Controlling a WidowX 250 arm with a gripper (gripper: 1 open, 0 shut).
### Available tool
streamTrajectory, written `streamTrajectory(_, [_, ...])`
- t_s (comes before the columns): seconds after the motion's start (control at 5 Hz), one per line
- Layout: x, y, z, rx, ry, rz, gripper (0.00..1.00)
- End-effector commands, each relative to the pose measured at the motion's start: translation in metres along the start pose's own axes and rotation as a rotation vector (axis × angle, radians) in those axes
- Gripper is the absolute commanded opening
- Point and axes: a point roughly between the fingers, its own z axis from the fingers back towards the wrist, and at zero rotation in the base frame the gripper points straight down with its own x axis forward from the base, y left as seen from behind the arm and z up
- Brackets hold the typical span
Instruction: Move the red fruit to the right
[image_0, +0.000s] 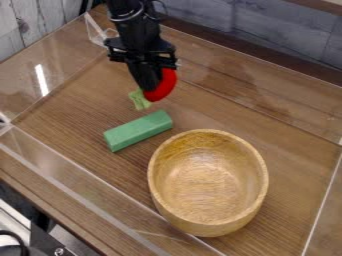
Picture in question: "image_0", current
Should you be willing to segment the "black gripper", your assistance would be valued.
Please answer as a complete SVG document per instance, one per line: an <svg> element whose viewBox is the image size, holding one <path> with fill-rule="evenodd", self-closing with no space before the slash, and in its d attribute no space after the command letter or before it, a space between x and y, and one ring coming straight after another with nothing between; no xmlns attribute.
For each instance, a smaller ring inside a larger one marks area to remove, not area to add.
<svg viewBox="0 0 342 256"><path fill-rule="evenodd" d="M122 63L130 60L135 61L127 66L141 89L145 91L154 91L161 82L161 72L154 66L173 70L178 68L177 48L162 38L157 38L143 50L129 49L121 37L107 38L105 46L109 49L111 61Z"/></svg>

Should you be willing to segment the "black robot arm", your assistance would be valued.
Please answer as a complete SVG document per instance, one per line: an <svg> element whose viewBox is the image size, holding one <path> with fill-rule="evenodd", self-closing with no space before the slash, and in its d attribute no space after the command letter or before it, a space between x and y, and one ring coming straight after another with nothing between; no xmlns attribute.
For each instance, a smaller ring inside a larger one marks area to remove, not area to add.
<svg viewBox="0 0 342 256"><path fill-rule="evenodd" d="M118 36L105 40L109 57L127 65L142 90L158 89L163 70L177 69L177 48L162 38L157 0L107 0L110 21Z"/></svg>

